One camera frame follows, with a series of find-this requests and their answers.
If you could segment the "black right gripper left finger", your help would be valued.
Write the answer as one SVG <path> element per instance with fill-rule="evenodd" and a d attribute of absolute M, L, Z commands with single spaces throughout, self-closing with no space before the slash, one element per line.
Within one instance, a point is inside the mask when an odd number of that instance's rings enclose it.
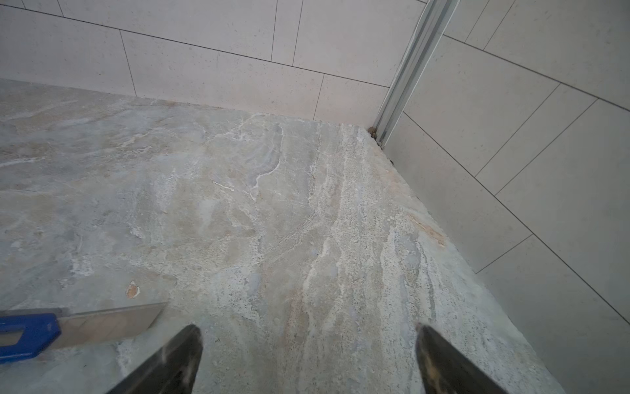
<path fill-rule="evenodd" d="M 192 393 L 202 354 L 201 330 L 189 324 L 108 394 Z"/>

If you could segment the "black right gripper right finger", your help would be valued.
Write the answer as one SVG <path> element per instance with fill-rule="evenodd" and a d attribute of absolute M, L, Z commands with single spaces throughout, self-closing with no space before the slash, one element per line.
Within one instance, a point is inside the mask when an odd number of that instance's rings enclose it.
<path fill-rule="evenodd" d="M 415 355 L 426 393 L 507 394 L 430 325 L 416 323 Z"/>

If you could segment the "blue utility knife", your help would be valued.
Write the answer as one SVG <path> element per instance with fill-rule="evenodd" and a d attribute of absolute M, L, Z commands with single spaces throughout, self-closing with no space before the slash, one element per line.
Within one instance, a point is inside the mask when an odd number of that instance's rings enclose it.
<path fill-rule="evenodd" d="M 166 302 L 69 315 L 66 310 L 1 313 L 1 363 L 31 360 L 47 350 L 135 337 L 148 330 Z"/>

